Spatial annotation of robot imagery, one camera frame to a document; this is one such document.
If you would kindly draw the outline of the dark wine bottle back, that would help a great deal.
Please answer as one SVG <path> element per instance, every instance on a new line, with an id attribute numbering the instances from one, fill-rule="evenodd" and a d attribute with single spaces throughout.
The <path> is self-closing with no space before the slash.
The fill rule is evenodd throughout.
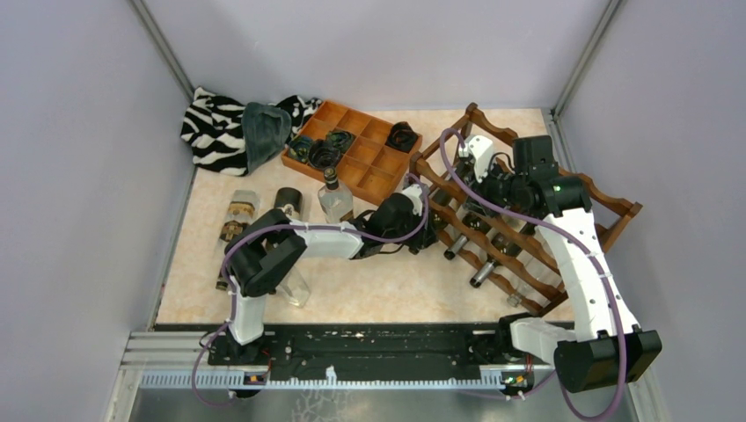
<path id="1" fill-rule="evenodd" d="M 450 209 L 451 211 L 456 213 L 457 211 L 450 206 L 451 201 L 452 197 L 443 189 L 436 189 L 435 192 L 430 195 L 429 218 L 430 224 L 435 233 L 444 230 L 449 225 L 446 220 L 444 220 L 438 213 L 436 213 L 435 205 L 439 207 L 445 207 L 446 209 Z"/>

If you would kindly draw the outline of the wooden wine rack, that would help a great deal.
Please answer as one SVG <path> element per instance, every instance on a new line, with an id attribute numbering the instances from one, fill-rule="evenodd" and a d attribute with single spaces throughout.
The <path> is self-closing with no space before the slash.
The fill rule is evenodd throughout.
<path id="1" fill-rule="evenodd" d="M 603 193 L 589 176 L 562 168 L 550 136 L 521 138 L 493 125 L 474 103 L 452 127 L 464 144 L 446 158 L 470 189 L 493 204 L 537 219 L 564 214 L 572 205 L 582 211 L 608 210 L 616 220 L 607 226 L 595 222 L 590 231 L 602 251 L 614 245 L 642 209 L 639 202 Z M 411 157 L 409 168 L 431 185 L 434 235 L 446 246 L 445 258 L 462 258 L 475 270 L 472 287 L 491 282 L 509 305 L 534 317 L 560 306 L 568 298 L 565 282 L 536 224 L 490 210 L 470 198 L 448 172 L 438 174 L 428 160 L 442 150 L 438 142 L 431 143 Z"/>

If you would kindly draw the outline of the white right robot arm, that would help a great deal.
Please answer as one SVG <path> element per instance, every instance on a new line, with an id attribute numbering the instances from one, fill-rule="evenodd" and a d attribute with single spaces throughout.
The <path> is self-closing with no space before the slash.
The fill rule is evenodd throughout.
<path id="1" fill-rule="evenodd" d="M 574 311 L 564 329 L 539 317 L 512 316 L 495 339 L 506 362 L 530 353 L 552 365 L 571 393 L 638 381 L 662 351 L 655 330 L 643 330 L 622 299 L 596 233 L 589 190 L 564 173 L 548 135 L 518 138 L 513 171 L 496 163 L 492 140 L 471 135 L 458 154 L 472 162 L 470 199 L 487 209 L 526 215 L 546 241 Z"/>

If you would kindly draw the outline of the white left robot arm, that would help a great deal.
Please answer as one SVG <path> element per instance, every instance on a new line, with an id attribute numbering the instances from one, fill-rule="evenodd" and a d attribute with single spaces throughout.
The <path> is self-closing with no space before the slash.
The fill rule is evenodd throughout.
<path id="1" fill-rule="evenodd" d="M 244 364 L 264 351 L 265 295 L 275 290 L 302 258 L 365 259 L 387 244 L 424 249 L 430 231 L 428 196 L 409 186 L 350 221 L 308 223 L 271 210 L 226 246 L 221 274 L 232 294 L 229 351 Z"/>

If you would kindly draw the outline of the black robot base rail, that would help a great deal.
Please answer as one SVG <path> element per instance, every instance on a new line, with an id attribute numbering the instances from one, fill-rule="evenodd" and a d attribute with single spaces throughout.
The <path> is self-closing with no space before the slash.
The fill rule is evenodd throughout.
<path id="1" fill-rule="evenodd" d="M 530 389 L 550 366 L 511 353 L 496 323 L 270 324 L 239 346 L 213 325 L 135 333 L 123 363 L 148 388 Z"/>

